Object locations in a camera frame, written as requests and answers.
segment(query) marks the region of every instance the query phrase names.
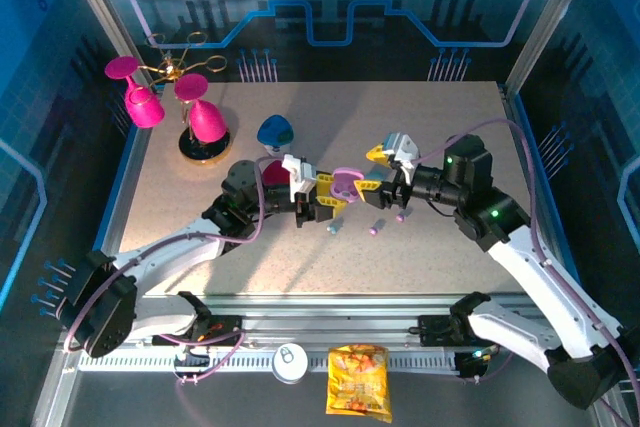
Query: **glass panel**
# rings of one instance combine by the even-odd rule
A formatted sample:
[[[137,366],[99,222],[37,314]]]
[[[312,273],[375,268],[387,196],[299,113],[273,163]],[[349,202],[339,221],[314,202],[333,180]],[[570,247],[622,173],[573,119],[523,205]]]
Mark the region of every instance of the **glass panel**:
[[[115,53],[85,0],[0,0],[0,13],[8,40],[0,76],[0,352],[11,384],[0,410],[3,425],[17,426],[30,424],[60,331],[49,313],[61,284],[44,262],[73,262],[92,249],[130,122],[119,85],[102,73]],[[22,158],[42,176],[46,205]],[[38,285],[40,277],[53,287]]]
[[[277,60],[279,80],[504,81],[546,0],[112,0],[138,45],[152,33],[188,60],[222,53],[225,80],[269,80],[247,62]],[[256,58],[250,53],[258,49]],[[142,48],[148,64],[159,54]],[[211,79],[223,77],[209,74]]]
[[[538,143],[556,129],[540,152],[582,283],[626,325],[640,314],[639,6],[573,0],[521,92]]]

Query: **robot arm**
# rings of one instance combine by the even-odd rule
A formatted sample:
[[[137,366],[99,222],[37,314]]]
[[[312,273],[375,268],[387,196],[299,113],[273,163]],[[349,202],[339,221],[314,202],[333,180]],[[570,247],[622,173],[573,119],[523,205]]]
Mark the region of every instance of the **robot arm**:
[[[370,160],[396,170],[393,181],[357,182],[362,200],[378,208],[410,199],[455,208],[461,232],[502,265],[523,287],[552,328],[510,312],[481,293],[451,308],[458,338],[480,338],[503,345],[545,372],[572,405],[587,408],[624,375],[609,342],[541,264],[531,240],[530,219],[508,195],[494,187],[492,157],[479,137],[467,135],[444,153],[442,169],[415,161],[420,157],[406,134],[390,134],[372,149]],[[542,242],[548,262],[589,305],[632,362],[640,357],[640,329],[624,329],[573,280]]]
[[[289,155],[282,165],[290,172],[289,183],[264,186],[256,182],[253,162],[237,162],[222,183],[222,194],[201,218],[185,228],[115,257],[89,253],[72,267],[56,317],[69,328],[97,289],[128,266],[126,275],[118,277],[98,297],[75,332],[75,339],[90,356],[106,355],[126,339],[170,334],[199,340],[240,327],[242,319],[237,317],[224,319],[221,328],[221,319],[189,292],[153,302],[145,294],[175,274],[246,242],[255,231],[259,214],[258,189],[264,192],[265,216],[293,213],[299,227],[311,220],[332,219],[341,204],[321,195],[328,190],[331,176],[317,173],[304,159]]]

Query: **pink object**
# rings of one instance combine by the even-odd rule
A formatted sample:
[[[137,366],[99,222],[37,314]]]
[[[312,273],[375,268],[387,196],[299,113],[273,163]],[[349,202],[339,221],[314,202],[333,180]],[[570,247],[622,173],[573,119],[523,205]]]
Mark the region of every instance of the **pink object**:
[[[133,123],[141,129],[155,127],[164,119],[164,108],[151,89],[136,84],[126,77],[129,87],[124,94],[124,105]]]
[[[262,182],[264,185],[288,184],[290,175],[288,170],[282,168],[282,161],[276,160],[262,172]]]
[[[218,108],[206,100],[196,100],[189,111],[193,134],[200,142],[215,142],[227,133],[227,123]]]
[[[176,97],[183,102],[191,102],[202,97],[209,88],[207,79],[200,74],[187,74],[176,82]]]
[[[331,184],[331,195],[336,199],[346,200],[349,203],[360,198],[354,180],[364,179],[364,174],[356,169],[340,167],[333,171],[333,183]]]
[[[104,68],[104,73],[113,80],[126,79],[140,66],[138,59],[131,56],[116,57]]]

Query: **chip bag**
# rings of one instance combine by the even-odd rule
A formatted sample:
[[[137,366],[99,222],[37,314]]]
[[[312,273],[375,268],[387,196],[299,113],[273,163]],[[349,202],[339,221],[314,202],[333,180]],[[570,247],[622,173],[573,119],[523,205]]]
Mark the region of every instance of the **chip bag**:
[[[391,422],[389,352],[375,345],[329,350],[327,414],[361,415]]]

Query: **table surface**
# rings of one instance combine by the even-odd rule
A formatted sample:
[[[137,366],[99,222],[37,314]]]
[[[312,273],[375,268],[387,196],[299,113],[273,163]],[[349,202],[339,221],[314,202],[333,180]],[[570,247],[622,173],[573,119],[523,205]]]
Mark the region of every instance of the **table surface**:
[[[187,162],[177,148],[180,104],[167,85],[167,115],[150,138],[121,251],[146,245],[198,218],[220,194],[229,167],[257,159],[256,140],[272,114],[293,125],[292,153],[319,170],[373,167],[365,153],[389,132],[405,132],[426,153],[485,119],[504,117],[493,82],[335,82],[210,84],[204,97],[225,116],[233,136],[228,155],[212,166]],[[513,138],[504,125],[478,132],[493,154],[496,186],[528,211],[528,191]],[[441,166],[442,158],[430,165]],[[467,293],[520,292],[498,264],[460,233],[452,219],[425,203],[410,204],[403,224],[397,209],[349,205],[336,235],[328,223],[297,229],[293,215],[268,219],[256,242],[194,266],[151,293]],[[384,224],[372,237],[369,227]]]

